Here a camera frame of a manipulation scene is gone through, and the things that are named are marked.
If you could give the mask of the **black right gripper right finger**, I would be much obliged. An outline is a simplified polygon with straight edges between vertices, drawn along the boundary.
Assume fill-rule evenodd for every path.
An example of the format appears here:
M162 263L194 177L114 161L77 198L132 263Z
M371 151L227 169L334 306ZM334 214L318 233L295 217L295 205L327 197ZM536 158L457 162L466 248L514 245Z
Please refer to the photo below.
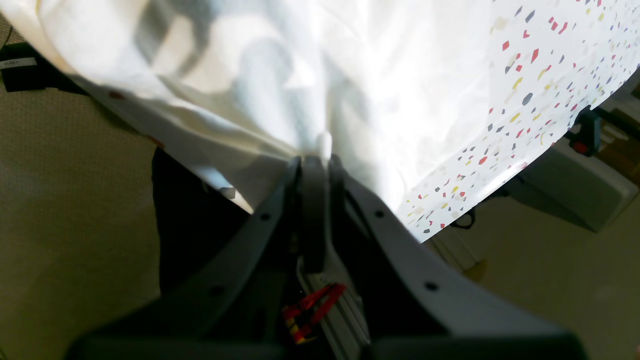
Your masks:
M363 360L585 360L573 332L496 296L416 241L338 156L331 241L363 304Z

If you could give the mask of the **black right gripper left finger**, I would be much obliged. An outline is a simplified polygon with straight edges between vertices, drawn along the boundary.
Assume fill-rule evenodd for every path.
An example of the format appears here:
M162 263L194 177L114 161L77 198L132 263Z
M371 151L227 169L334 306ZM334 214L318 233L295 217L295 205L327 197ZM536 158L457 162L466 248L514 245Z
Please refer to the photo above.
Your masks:
M297 260L326 256L326 170L296 157L224 248L169 294L82 335L67 360L312 360L282 309L297 298Z

